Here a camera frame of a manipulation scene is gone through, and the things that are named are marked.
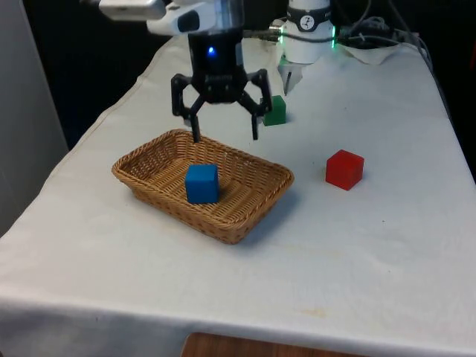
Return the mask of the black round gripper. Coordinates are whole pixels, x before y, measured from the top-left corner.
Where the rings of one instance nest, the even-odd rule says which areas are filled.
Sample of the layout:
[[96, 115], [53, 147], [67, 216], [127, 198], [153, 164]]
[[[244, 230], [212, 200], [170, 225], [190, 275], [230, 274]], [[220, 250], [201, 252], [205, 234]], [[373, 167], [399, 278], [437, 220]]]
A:
[[[210, 104], [237, 102], [251, 114], [254, 140], [258, 139], [258, 118], [272, 110], [272, 96], [267, 70], [246, 74], [242, 55], [242, 28], [188, 36], [192, 78], [176, 74], [171, 79], [172, 113], [190, 123], [193, 141], [200, 142], [198, 111], [204, 101]], [[256, 103], [245, 90], [248, 82], [261, 90]], [[186, 107], [183, 92], [192, 85], [199, 93], [191, 107]]]

